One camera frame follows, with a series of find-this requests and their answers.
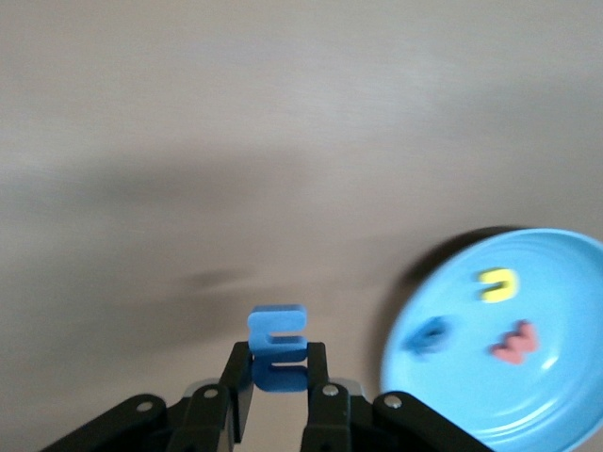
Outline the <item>blue round plate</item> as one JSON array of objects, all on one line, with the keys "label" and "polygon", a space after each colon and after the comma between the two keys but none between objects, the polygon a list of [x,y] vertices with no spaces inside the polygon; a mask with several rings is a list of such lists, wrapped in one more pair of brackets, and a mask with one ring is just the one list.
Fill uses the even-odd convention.
[{"label": "blue round plate", "polygon": [[[478,275],[496,267],[514,270],[519,289],[486,303]],[[383,392],[414,396],[494,452],[572,452],[603,427],[603,242],[562,229],[478,229],[427,251],[402,283]],[[406,338],[435,316],[451,323],[447,346],[407,351]],[[538,350],[520,365],[493,357],[522,320]]]}]

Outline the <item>blue foam lowercase m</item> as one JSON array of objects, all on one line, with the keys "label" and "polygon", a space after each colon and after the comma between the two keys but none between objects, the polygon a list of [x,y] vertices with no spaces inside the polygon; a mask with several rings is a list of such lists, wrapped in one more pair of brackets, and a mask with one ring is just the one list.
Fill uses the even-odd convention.
[{"label": "blue foam lowercase m", "polygon": [[253,308],[247,320],[253,355],[254,384],[268,393],[298,393],[307,388],[307,339],[299,335],[307,324],[300,304]]}]

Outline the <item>blue foam letter a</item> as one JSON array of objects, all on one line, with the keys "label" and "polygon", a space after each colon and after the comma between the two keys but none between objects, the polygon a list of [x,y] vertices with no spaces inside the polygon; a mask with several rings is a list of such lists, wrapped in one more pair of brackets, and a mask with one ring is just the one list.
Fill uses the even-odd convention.
[{"label": "blue foam letter a", "polygon": [[451,323],[445,316],[431,317],[406,338],[404,347],[416,356],[437,353],[447,346],[451,331]]}]

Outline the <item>yellow foam letter u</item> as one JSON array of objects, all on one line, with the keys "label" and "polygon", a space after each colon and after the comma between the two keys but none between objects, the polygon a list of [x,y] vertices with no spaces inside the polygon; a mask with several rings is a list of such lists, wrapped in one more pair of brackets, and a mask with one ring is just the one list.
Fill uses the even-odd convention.
[{"label": "yellow foam letter u", "polygon": [[512,299],[519,289],[517,273],[506,267],[489,268],[478,275],[482,284],[481,300],[486,303],[499,303]]}]

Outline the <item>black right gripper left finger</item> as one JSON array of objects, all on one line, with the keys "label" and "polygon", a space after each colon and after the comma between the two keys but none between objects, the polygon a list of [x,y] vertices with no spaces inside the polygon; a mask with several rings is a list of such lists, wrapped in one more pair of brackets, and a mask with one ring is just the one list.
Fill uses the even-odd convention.
[{"label": "black right gripper left finger", "polygon": [[242,442],[253,398],[253,356],[246,342],[233,346],[220,378],[184,397],[184,417],[167,452],[234,452]]}]

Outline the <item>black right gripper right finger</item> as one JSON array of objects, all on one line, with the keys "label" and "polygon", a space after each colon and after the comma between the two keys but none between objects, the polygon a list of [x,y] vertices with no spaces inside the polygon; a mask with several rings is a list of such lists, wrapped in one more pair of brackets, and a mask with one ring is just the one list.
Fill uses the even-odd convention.
[{"label": "black right gripper right finger", "polygon": [[323,343],[308,344],[307,364],[301,452],[365,452],[364,432],[357,423],[367,404],[363,386],[353,379],[330,377]]}]

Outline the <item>red foam letter w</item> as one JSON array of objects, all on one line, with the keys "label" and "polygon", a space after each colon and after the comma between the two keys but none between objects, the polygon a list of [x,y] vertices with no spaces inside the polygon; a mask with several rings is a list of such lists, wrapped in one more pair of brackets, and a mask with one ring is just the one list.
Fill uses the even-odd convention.
[{"label": "red foam letter w", "polygon": [[522,320],[517,323],[514,331],[508,332],[500,343],[490,348],[490,354],[504,363],[520,365],[528,354],[538,348],[539,339],[535,326]]}]

